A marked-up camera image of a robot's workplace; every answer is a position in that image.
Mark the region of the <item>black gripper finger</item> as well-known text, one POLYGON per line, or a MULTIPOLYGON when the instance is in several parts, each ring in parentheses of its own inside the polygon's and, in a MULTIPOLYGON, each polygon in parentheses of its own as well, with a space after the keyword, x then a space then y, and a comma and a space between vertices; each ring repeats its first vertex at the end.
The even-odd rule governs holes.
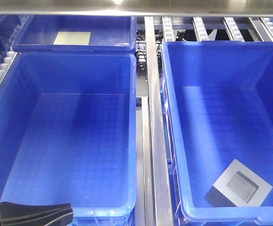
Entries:
POLYGON ((66 226, 73 221, 71 204, 0 203, 0 226, 66 226))

